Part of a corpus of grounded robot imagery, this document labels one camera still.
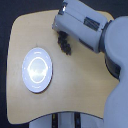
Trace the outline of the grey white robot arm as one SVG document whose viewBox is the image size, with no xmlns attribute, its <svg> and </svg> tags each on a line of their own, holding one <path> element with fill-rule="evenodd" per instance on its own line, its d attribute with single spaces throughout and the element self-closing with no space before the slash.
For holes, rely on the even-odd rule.
<svg viewBox="0 0 128 128">
<path fill-rule="evenodd" d="M 107 21 L 80 0 L 63 0 L 52 28 L 105 54 L 106 67 L 119 83 L 107 98 L 103 128 L 128 128 L 128 16 Z"/>
</svg>

